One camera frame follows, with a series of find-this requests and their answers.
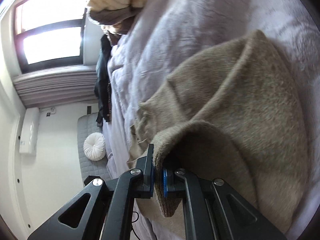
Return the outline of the lilac curtain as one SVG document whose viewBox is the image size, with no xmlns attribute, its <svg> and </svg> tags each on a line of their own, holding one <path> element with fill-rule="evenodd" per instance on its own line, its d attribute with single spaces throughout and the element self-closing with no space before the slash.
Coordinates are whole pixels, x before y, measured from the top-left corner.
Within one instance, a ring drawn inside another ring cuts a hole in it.
<svg viewBox="0 0 320 240">
<path fill-rule="evenodd" d="M 71 66 L 39 70 L 13 78 L 12 83 L 27 108 L 45 108 L 95 101 L 95 66 Z"/>
</svg>

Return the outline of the round white cushion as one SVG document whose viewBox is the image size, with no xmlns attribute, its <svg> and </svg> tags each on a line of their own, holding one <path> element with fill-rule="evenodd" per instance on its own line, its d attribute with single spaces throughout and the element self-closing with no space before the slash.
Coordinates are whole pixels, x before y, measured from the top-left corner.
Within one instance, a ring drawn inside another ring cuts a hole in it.
<svg viewBox="0 0 320 240">
<path fill-rule="evenodd" d="M 100 161 L 106 155 L 105 139 L 102 133 L 91 133 L 83 144 L 84 154 L 91 161 Z"/>
</svg>

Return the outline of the black jacket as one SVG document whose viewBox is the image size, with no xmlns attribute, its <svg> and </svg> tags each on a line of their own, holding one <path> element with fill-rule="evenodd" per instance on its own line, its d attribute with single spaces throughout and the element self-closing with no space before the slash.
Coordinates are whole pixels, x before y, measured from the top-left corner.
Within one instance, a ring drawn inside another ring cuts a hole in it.
<svg viewBox="0 0 320 240">
<path fill-rule="evenodd" d="M 96 65 L 97 79 L 94 93 L 98 100 L 99 112 L 96 119 L 97 126 L 103 127 L 103 121 L 110 122 L 112 114 L 111 94 L 112 88 L 107 71 L 107 64 L 111 55 L 111 44 L 107 35 L 100 40 L 101 48 Z"/>
</svg>

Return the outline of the white wall heater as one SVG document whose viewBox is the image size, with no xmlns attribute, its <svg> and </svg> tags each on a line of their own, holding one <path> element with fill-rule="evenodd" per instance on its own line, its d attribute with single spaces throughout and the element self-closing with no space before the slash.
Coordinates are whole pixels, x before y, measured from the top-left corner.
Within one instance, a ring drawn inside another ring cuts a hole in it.
<svg viewBox="0 0 320 240">
<path fill-rule="evenodd" d="M 37 107 L 26 110 L 21 137 L 20 137 L 20 154 L 36 155 L 36 143 L 39 130 L 40 110 Z"/>
</svg>

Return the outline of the taupe knit sweater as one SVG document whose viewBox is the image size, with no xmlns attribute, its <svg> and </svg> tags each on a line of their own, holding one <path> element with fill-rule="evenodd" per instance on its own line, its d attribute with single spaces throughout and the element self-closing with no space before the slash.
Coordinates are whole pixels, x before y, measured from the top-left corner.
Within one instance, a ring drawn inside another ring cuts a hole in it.
<svg viewBox="0 0 320 240">
<path fill-rule="evenodd" d="M 308 140 L 296 84 L 260 30 L 181 63 L 138 107 L 128 165 L 154 145 L 155 192 L 142 214 L 184 235 L 180 200 L 167 200 L 161 169 L 220 177 L 281 232 L 308 178 Z"/>
</svg>

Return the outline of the window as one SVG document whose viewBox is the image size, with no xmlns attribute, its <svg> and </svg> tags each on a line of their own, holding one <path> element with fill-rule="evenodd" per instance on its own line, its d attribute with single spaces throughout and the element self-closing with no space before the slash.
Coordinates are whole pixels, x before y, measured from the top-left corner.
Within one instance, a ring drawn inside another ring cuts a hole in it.
<svg viewBox="0 0 320 240">
<path fill-rule="evenodd" d="M 86 0 L 23 0 L 14 7 L 14 45 L 23 74 L 83 63 Z"/>
</svg>

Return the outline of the cream striped clothes pile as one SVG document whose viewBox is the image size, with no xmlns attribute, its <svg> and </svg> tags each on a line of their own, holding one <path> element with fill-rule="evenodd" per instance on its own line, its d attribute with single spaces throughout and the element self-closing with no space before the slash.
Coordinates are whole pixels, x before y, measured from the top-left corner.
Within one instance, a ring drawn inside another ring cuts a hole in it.
<svg viewBox="0 0 320 240">
<path fill-rule="evenodd" d="M 147 0 L 87 0 L 87 15 L 105 33 L 126 34 Z"/>
</svg>

